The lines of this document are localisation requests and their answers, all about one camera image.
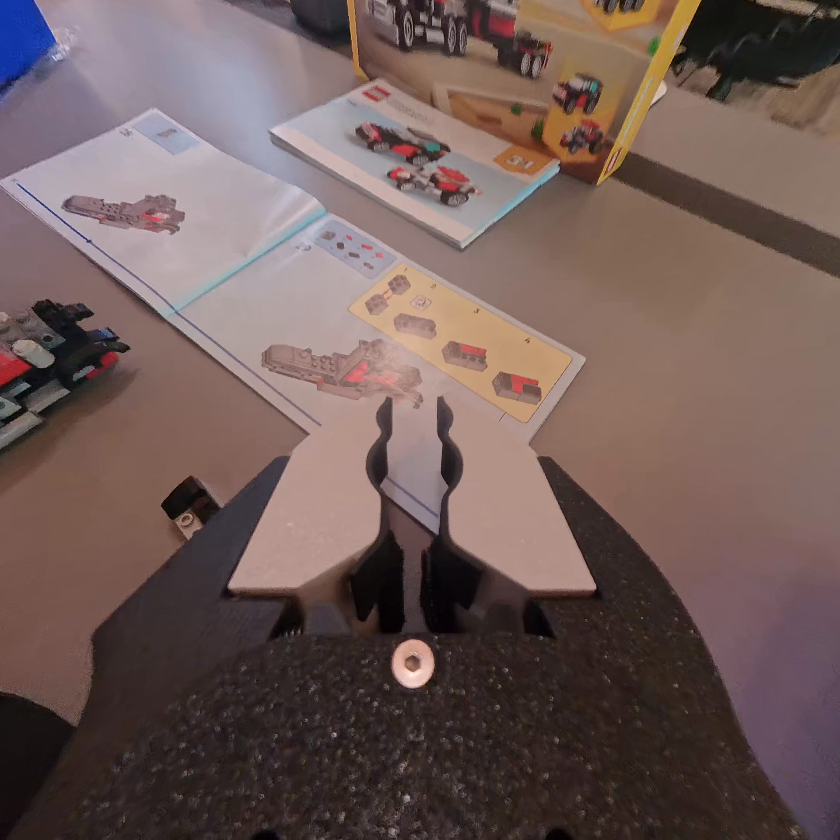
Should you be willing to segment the blue plastic bin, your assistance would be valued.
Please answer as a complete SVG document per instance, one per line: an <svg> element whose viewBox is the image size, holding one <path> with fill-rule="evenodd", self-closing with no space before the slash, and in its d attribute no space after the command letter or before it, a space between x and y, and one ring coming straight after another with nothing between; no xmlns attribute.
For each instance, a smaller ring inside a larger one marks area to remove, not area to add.
<svg viewBox="0 0 840 840"><path fill-rule="evenodd" d="M35 1L1 1L1 91L55 46L56 38Z"/></svg>

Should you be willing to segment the colourful toy set box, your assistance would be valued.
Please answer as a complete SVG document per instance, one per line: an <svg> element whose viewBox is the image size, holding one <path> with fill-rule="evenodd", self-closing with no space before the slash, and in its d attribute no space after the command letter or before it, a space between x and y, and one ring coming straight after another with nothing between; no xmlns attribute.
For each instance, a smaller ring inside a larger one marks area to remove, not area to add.
<svg viewBox="0 0 840 840"><path fill-rule="evenodd" d="M594 185L624 162L699 1L349 1L358 74Z"/></svg>

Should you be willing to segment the black wrist rest pad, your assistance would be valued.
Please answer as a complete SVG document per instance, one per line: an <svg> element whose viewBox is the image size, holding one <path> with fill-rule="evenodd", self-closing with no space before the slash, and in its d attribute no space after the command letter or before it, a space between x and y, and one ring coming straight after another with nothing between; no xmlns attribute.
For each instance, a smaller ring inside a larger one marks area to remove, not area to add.
<svg viewBox="0 0 840 840"><path fill-rule="evenodd" d="M1 838L27 811L76 732L51 709L1 693Z"/></svg>

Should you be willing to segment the closed instruction booklet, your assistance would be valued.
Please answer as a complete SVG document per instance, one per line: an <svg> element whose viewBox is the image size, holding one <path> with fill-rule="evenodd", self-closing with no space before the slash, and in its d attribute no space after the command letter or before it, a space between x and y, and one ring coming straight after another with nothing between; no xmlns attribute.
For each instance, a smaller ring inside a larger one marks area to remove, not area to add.
<svg viewBox="0 0 840 840"><path fill-rule="evenodd" d="M460 250L560 172L557 160L383 79L281 122L269 136Z"/></svg>

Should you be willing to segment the black office chair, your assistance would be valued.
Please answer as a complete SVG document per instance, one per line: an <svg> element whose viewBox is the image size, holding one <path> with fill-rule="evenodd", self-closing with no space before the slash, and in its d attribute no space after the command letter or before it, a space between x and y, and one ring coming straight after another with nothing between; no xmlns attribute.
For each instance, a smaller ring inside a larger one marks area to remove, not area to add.
<svg viewBox="0 0 840 840"><path fill-rule="evenodd" d="M714 69L706 97L716 102L743 81L795 89L838 65L838 13L838 1L703 1L669 69Z"/></svg>

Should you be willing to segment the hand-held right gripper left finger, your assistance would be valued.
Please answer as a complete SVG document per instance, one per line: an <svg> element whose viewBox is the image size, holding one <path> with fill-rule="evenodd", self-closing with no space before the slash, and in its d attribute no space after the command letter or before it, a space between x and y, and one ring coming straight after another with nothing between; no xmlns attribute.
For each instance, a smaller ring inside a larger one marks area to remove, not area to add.
<svg viewBox="0 0 840 840"><path fill-rule="evenodd" d="M404 551L382 490L392 426L391 397L355 403L289 456L227 583L239 599L282 600L280 634L404 629Z"/></svg>

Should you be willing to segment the partly built toy brick model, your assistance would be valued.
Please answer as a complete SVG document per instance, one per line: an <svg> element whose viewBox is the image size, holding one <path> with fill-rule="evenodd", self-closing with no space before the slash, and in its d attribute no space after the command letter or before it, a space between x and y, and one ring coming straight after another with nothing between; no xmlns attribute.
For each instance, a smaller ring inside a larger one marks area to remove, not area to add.
<svg viewBox="0 0 840 840"><path fill-rule="evenodd" d="M44 414L109 371L130 352L110 328L88 329L81 302L50 299L1 313L1 449L45 421Z"/></svg>

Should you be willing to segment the grey desk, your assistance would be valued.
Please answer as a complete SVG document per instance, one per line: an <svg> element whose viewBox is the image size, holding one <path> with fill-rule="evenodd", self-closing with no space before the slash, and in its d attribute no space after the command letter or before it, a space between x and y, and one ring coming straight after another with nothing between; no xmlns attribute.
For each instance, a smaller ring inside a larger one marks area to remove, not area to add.
<svg viewBox="0 0 840 840"><path fill-rule="evenodd" d="M460 253L273 146L351 63L223 2L39 2L68 58L2 102L2 175L156 107L581 352L533 441L688 607L772 783L838 838L838 279L622 181L560 178ZM131 345L2 454L2 691L76 725L90 637L301 430L2 194L2 309L82 301Z"/></svg>

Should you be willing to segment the open instruction booklet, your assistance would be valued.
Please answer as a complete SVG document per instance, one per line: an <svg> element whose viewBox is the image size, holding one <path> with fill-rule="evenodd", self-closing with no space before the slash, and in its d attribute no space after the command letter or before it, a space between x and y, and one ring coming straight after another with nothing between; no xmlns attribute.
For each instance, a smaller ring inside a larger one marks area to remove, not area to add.
<svg viewBox="0 0 840 840"><path fill-rule="evenodd" d="M585 363L157 109L2 190L304 431L390 396L384 491L434 532L437 399L528 444Z"/></svg>

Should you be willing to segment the small black red brick assembly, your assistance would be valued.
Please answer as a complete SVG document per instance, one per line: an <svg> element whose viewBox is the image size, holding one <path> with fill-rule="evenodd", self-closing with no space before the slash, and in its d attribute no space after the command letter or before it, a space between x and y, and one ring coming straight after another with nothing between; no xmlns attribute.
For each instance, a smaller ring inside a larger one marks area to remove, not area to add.
<svg viewBox="0 0 840 840"><path fill-rule="evenodd" d="M161 502L161 509L184 541L191 539L220 512L223 505L194 476L184 478Z"/></svg>

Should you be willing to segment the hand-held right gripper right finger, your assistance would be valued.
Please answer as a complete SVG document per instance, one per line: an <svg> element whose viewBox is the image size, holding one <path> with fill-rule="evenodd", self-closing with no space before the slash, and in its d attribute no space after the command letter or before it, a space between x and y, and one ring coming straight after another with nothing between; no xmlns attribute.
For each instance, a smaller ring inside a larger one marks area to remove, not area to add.
<svg viewBox="0 0 840 840"><path fill-rule="evenodd" d="M455 395L437 399L436 430L446 488L422 555L427 629L554 635L543 603L597 586L539 458Z"/></svg>

